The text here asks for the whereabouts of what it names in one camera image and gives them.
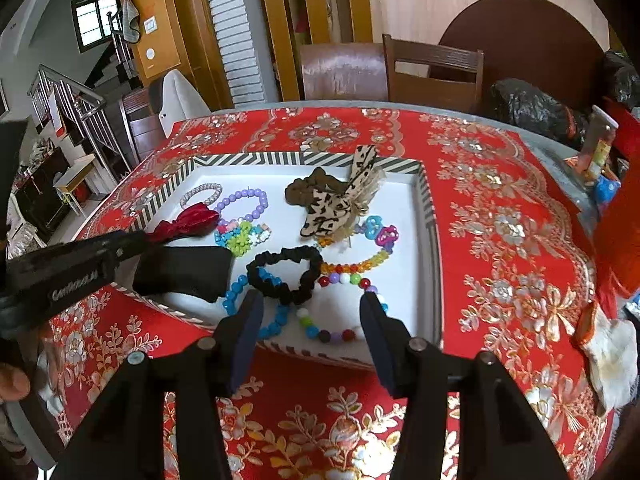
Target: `black plastic bag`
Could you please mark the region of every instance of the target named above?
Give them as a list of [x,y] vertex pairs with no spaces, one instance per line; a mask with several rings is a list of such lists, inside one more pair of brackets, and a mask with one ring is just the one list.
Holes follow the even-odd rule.
[[589,126],[586,115],[571,110],[521,79],[503,79],[489,90],[488,114],[580,150]]
[[628,57],[608,50],[602,69],[608,97],[629,110],[640,106],[640,76]]

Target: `brown scrunchie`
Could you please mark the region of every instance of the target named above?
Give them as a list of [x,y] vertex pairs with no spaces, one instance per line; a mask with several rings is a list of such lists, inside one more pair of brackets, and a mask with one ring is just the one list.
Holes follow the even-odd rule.
[[289,184],[284,190],[284,197],[289,205],[301,205],[309,208],[314,200],[314,189],[342,195],[347,191],[348,185],[348,182],[327,175],[322,168],[315,168],[308,177],[297,178]]

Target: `white tray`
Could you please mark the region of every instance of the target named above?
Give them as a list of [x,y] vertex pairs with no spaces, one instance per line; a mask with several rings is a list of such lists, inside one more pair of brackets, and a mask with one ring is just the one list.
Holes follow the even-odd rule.
[[[346,180],[353,155],[340,153],[265,152],[213,155],[187,160],[162,189],[147,204],[132,228],[152,232],[161,220],[173,220],[181,212],[180,198],[190,189],[204,183],[222,185],[222,197],[236,190],[259,187],[267,193],[269,207],[258,222],[272,229],[269,240],[252,248],[245,256],[236,258],[231,280],[246,273],[246,265],[263,251],[279,252],[282,247],[294,248],[312,244],[300,237],[305,209],[286,203],[284,190],[295,178],[308,176],[312,168],[321,166],[328,174]],[[395,225],[399,239],[393,254],[379,267],[364,273],[378,288],[389,305],[388,314],[401,319],[412,335],[420,335],[434,344],[440,343],[442,333],[442,288],[440,250],[433,205],[422,163],[416,160],[379,157],[376,166],[384,169],[386,179],[370,204],[369,214],[379,215],[384,225]],[[203,191],[189,201],[189,205],[204,200],[211,194]],[[257,198],[244,198],[227,206],[223,217],[227,220],[251,212]],[[214,235],[203,238],[182,238],[172,246],[215,245]],[[328,263],[357,263],[380,250],[364,235],[351,237],[347,242],[334,244],[322,250]],[[116,274],[119,288],[130,291],[139,258],[121,264]],[[291,288],[298,288],[305,263],[279,262],[269,271],[279,276]],[[319,328],[341,331],[359,325],[358,305],[362,290],[355,285],[329,285],[315,292],[304,306]],[[239,306],[244,293],[236,301]],[[172,316],[181,317],[192,324],[213,328],[225,315],[223,298],[216,303],[185,294],[164,294],[147,298],[145,303]],[[271,322],[276,300],[266,298],[263,325]],[[295,314],[282,334],[260,343],[264,348],[287,352],[316,360],[330,361],[357,367],[370,367],[371,358],[365,342],[323,344],[310,340],[299,326]]]

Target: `purple beaded bracelet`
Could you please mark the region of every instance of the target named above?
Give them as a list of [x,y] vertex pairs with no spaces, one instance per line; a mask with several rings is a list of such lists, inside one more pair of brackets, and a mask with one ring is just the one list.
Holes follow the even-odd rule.
[[235,202],[240,198],[246,198],[248,196],[257,196],[260,199],[260,203],[253,211],[244,215],[243,218],[248,222],[251,222],[253,220],[257,220],[258,218],[260,218],[260,215],[264,213],[264,210],[267,209],[269,206],[269,202],[267,201],[267,194],[259,188],[243,189],[242,191],[236,191],[235,193],[230,194],[228,197],[223,198],[222,202],[218,202],[215,208],[213,208],[213,211],[217,211],[221,215],[218,225],[223,225],[223,226],[228,225],[228,221],[222,218],[222,210],[226,206],[228,206],[229,204],[231,204],[232,202]]

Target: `window frame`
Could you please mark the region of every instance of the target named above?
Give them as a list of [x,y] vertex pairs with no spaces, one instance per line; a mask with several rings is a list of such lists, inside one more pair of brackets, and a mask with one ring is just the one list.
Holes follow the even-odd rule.
[[[102,19],[100,17],[100,9],[98,8],[98,1],[99,0],[72,0],[71,1],[71,14],[74,20],[74,29],[76,31],[76,40],[78,42],[78,49],[80,50],[81,54],[93,48],[94,46],[98,46],[100,44],[111,41],[111,35],[110,34],[107,35],[106,31],[104,30],[104,27],[102,26]],[[80,25],[78,23],[77,9],[78,7],[82,7],[91,3],[95,5],[95,10],[98,15],[98,27],[100,28],[100,33],[102,35],[102,38],[100,40],[94,41],[93,43],[84,45],[82,44],[82,34],[80,33]],[[121,8],[120,0],[116,0],[116,4],[118,6],[118,10],[120,10]]]

